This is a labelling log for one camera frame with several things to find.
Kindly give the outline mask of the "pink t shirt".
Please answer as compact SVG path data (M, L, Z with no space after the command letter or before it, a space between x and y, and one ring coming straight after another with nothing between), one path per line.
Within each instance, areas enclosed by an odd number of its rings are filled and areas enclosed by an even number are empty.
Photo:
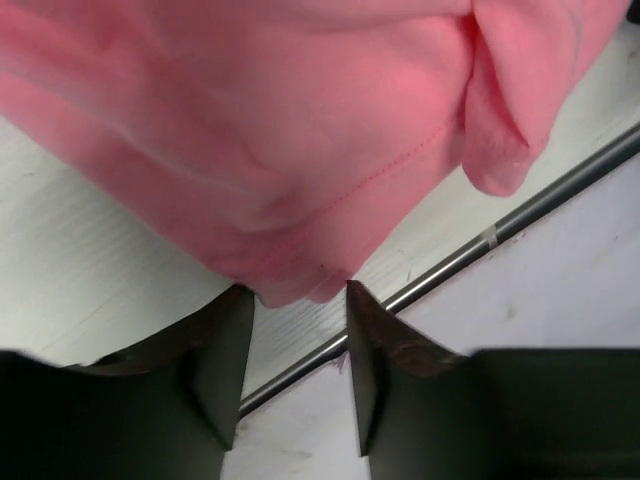
M625 1L5 1L1 112L269 306L462 169L509 196Z

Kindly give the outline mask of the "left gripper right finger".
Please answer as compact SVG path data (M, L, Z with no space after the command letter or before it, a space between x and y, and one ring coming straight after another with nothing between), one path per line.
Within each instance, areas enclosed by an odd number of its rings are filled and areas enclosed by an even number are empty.
M456 354L346 290L360 453L375 479L635 479L635 349Z

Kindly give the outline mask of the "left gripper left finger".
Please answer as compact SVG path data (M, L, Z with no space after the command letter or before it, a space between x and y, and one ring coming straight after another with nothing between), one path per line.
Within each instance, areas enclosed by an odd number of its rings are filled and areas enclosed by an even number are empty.
M232 448L254 321L232 286L88 365L1 354L5 479L216 479Z

